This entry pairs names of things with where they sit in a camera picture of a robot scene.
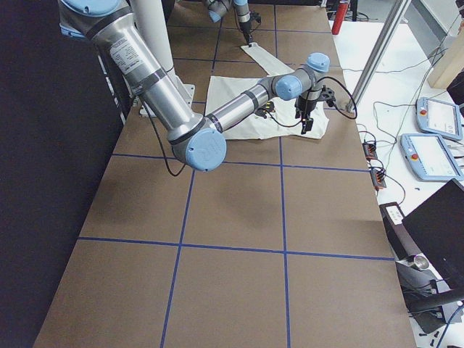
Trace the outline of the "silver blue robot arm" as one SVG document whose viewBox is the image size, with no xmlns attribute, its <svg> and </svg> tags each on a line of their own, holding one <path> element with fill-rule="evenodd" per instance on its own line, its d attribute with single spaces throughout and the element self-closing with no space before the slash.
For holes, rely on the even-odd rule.
<svg viewBox="0 0 464 348">
<path fill-rule="evenodd" d="M 246 44 L 250 45 L 253 42 L 252 23 L 256 21 L 260 24 L 261 17 L 258 13 L 249 9 L 247 0 L 203 0 L 202 3 L 206 7 L 212 22 L 219 22 L 233 8 L 239 31 L 244 36 Z"/>
<path fill-rule="evenodd" d="M 294 100 L 302 130 L 321 101 L 330 59 L 312 53 L 293 72 L 263 78 L 208 115 L 195 113 L 182 83 L 170 70 L 172 54 L 161 1 L 59 1 L 62 34 L 86 38 L 110 55 L 131 91 L 167 130 L 175 157 L 195 170 L 211 171 L 225 159 L 224 131 L 263 110 L 276 97 Z"/>
</svg>

